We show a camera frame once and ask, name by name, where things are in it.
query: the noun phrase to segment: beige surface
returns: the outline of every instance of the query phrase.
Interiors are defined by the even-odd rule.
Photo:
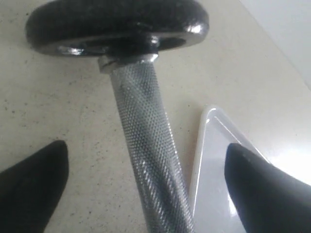
[[[207,40],[155,65],[187,184],[211,103],[266,157],[307,157],[311,92],[299,74],[238,0],[202,1]],[[64,139],[70,177],[46,232],[146,232],[109,78],[96,59],[43,56],[25,42],[26,15],[44,2],[0,0],[0,170]]]

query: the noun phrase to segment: dumbbell handle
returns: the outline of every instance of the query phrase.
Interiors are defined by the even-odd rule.
[[[194,233],[188,195],[151,62],[110,74],[150,233]]]

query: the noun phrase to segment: white wall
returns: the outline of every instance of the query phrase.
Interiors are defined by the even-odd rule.
[[[311,0],[240,0],[311,88]]]

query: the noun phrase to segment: black weight plate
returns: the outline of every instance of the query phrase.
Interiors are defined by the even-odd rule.
[[[151,39],[157,50],[204,40],[208,15],[193,0],[56,0],[26,24],[35,50],[50,55],[101,56]]]

